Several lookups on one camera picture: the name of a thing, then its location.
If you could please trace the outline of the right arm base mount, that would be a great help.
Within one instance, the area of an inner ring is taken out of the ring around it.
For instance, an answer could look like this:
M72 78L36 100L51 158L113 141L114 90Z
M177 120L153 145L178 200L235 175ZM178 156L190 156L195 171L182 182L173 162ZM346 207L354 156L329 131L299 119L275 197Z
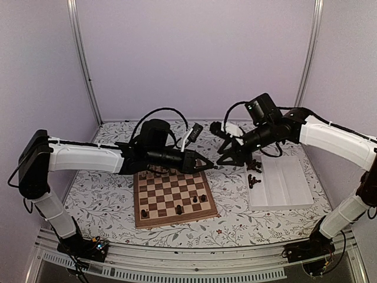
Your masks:
M323 275L330 264L335 246L331 239L326 238L320 232L314 231L309 239L301 242L289 243L283 247L281 256L288 263L305 261L317 257L321 259L303 264L304 271L313 277Z

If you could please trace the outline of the floral patterned table mat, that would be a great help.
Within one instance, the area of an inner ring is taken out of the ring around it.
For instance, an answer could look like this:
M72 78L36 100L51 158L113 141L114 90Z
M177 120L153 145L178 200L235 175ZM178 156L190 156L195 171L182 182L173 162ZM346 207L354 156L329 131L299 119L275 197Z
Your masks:
M88 238L174 248L225 248L307 237L330 204L302 146L269 146L299 159L312 195L303 209L255 211L242 167L195 175L156 169L136 176L80 171L64 208Z

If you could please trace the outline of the wooden chess board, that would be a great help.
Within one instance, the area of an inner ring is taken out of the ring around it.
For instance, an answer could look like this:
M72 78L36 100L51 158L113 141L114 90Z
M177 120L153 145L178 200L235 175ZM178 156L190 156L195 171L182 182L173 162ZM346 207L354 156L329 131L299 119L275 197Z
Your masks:
M219 217L206 174L200 177L180 173L175 176L140 179L134 181L134 216L137 229L151 229L173 224L189 223ZM183 213L176 213L176 206ZM148 218L141 217L146 210Z

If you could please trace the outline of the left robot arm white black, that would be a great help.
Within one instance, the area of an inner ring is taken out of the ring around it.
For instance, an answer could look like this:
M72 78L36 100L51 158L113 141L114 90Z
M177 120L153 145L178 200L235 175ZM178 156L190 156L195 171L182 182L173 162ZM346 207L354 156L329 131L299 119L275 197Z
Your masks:
M118 175L133 175L160 166L193 174L214 168L214 163L200 153L186 147L195 142L202 126L195 124L181 138L181 147L167 145L174 134L170 124L152 119L139 124L140 134L133 133L127 143L81 143L53 138L46 130L37 130L20 155L15 185L42 217L64 239L65 247L75 256L84 255L88 249L81 231L72 216L48 184L49 172L60 170L102 171Z

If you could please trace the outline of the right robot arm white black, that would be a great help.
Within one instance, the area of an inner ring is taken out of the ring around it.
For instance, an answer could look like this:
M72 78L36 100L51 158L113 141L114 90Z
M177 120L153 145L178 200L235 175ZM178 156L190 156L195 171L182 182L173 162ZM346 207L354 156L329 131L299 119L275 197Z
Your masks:
M230 112L239 105L245 106L252 119L254 129L250 132L227 124ZM327 121L305 107L277 106L268 93L235 103L222 122L211 124L210 131L224 140L218 150L218 165L249 164L253 152L289 141L334 156L331 165L349 163L348 173L352 169L361 172L360 180L353 182L356 188L313 228L304 248L310 257L317 257L343 228L376 207L376 137Z

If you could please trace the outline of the white plastic tray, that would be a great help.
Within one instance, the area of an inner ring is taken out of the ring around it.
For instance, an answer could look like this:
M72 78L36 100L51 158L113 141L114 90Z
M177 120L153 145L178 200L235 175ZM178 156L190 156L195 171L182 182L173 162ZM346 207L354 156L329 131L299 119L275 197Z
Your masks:
M256 156L262 163L262 182L249 189L249 208L256 211L306 209L314 204L303 168L296 156Z

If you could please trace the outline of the white chess piece row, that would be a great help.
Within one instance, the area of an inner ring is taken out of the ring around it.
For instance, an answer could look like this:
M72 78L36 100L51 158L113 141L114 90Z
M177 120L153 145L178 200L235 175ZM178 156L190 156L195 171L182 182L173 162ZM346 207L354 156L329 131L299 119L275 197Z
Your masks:
M154 166L149 168L148 170L138 172L137 176L140 179L153 179L157 177L175 176L178 174L180 174L180 172L177 169L169 169L167 167Z

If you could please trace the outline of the aluminium front rail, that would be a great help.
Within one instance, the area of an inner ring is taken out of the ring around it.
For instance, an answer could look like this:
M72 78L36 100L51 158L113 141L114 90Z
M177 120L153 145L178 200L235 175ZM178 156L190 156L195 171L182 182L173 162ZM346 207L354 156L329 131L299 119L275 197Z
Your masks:
M285 243L234 248L159 248L111 243L104 262L84 261L83 276L41 229L27 282L368 282L350 230L334 238L329 255L289 261Z

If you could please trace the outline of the dark chess pieces in tray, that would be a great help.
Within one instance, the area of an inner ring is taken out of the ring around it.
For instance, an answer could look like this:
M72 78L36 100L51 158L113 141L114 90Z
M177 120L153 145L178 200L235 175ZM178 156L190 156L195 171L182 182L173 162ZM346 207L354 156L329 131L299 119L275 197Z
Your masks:
M247 169L247 184L249 189L253 189L256 184L262 182L262 163L253 159L246 167Z

